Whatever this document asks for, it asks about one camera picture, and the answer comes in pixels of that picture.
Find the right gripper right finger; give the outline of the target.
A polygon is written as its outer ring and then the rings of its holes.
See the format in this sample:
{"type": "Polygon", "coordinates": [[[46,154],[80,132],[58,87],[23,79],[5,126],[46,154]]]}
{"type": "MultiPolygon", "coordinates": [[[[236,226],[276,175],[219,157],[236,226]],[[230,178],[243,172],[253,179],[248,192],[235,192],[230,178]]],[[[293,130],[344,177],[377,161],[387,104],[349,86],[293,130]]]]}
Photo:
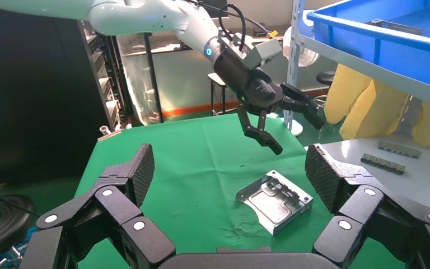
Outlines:
{"type": "Polygon", "coordinates": [[[394,193],[364,167],[308,147],[305,172],[333,214],[313,252],[348,268],[366,239],[380,242],[406,268],[430,268],[430,207],[394,193]]]}

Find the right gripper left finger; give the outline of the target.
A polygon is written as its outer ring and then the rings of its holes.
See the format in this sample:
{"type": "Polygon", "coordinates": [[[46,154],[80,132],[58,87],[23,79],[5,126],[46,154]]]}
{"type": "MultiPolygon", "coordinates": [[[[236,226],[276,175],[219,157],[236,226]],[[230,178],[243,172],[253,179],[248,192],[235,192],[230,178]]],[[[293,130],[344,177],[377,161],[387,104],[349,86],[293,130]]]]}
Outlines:
{"type": "Polygon", "coordinates": [[[131,268],[161,266],[175,255],[175,245],[141,210],[154,170],[148,143],[129,161],[106,167],[87,192],[37,220],[20,267],[77,268],[103,240],[131,268]]]}

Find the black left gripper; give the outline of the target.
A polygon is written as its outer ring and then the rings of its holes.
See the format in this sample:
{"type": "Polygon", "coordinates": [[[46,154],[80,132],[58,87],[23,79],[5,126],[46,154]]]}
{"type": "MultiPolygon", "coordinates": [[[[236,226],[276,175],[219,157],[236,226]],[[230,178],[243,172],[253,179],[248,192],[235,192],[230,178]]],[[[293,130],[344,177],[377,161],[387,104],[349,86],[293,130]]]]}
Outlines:
{"type": "Polygon", "coordinates": [[[324,126],[305,92],[287,83],[275,84],[261,68],[247,68],[230,51],[224,50],[214,61],[213,68],[241,103],[237,115],[244,135],[256,140],[260,146],[270,148],[276,155],[280,155],[283,148],[265,130],[265,122],[267,113],[274,112],[278,106],[301,113],[316,129],[324,126]],[[256,127],[250,123],[248,113],[259,116],[256,127]]]}

